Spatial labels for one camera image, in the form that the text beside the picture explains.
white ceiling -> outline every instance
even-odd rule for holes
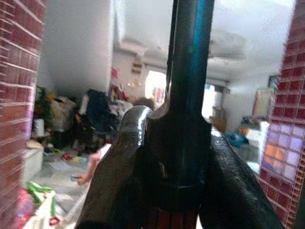
[[[116,46],[166,65],[172,0],[117,0]],[[279,64],[293,0],[215,0],[213,31],[241,35],[250,44],[244,61],[212,58],[208,75],[230,80],[241,72]]]

pink object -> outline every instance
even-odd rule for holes
[[[25,189],[22,189],[16,210],[16,228],[23,228],[34,214],[34,211],[35,206],[31,195]]]

white wall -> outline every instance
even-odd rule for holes
[[[59,94],[107,92],[114,33],[113,0],[51,0],[44,32],[45,56]]]
[[[279,65],[269,65],[264,68],[245,71],[229,82],[228,88],[231,93],[224,96],[227,131],[235,130],[243,116],[252,114],[256,90],[267,87],[269,76],[278,74],[279,71]]]
[[[143,66],[141,75],[133,76],[131,70],[132,70],[132,63],[135,62],[135,56],[136,54],[132,54],[130,52],[114,51],[112,67],[119,71],[119,81],[123,84],[127,97],[128,96],[144,97],[145,80],[146,77],[148,76],[148,72],[152,70],[152,71],[166,73],[166,69]],[[127,83],[132,83],[134,81],[134,78],[139,79],[139,82],[142,83],[141,87],[131,88],[127,85]]]
[[[41,87],[45,87],[47,89],[47,91],[49,91],[49,92],[56,91],[54,80],[52,79],[52,77],[50,75],[43,48],[41,51],[39,67],[38,67],[38,71],[37,71],[37,85],[41,86]]]

white box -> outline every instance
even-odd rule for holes
[[[30,181],[31,177],[41,170],[43,159],[43,148],[26,149],[24,154],[24,167],[22,174],[22,183]]]
[[[246,138],[248,139],[250,145],[259,147],[261,132],[259,130],[249,130]]]

green plastic bag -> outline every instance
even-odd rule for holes
[[[51,192],[52,188],[44,186],[41,187],[40,185],[34,183],[34,182],[27,182],[27,192],[33,197],[35,209],[37,209],[45,200],[44,193],[45,192]],[[55,198],[52,198],[52,204],[51,204],[51,216],[55,217]]]

